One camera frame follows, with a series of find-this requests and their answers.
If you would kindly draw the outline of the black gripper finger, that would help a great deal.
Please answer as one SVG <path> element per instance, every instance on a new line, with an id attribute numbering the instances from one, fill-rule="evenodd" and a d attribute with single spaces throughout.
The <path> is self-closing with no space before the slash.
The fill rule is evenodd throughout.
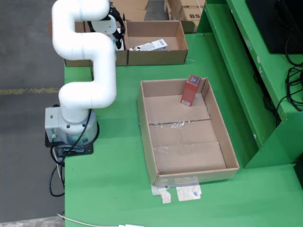
<path id="1" fill-rule="evenodd" d="M 117 49 L 120 49 L 122 46 L 123 38 L 124 38 L 124 32 L 121 32 L 121 33 L 114 32 L 113 37 L 114 37 L 114 41 L 115 41 Z"/>
<path id="2" fill-rule="evenodd" d="M 117 11 L 117 9 L 115 7 L 110 7 L 109 14 L 112 15 L 117 22 L 119 22 L 121 33 L 125 33 L 124 21 L 122 20 L 120 13 Z"/>

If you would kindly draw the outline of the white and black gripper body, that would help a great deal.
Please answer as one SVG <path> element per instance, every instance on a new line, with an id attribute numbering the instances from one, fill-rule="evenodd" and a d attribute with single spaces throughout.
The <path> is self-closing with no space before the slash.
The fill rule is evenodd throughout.
<path id="1" fill-rule="evenodd" d="M 113 35 L 117 30 L 116 19 L 112 15 L 108 15 L 100 21 L 91 21 L 91 31 L 99 32 L 106 35 Z"/>

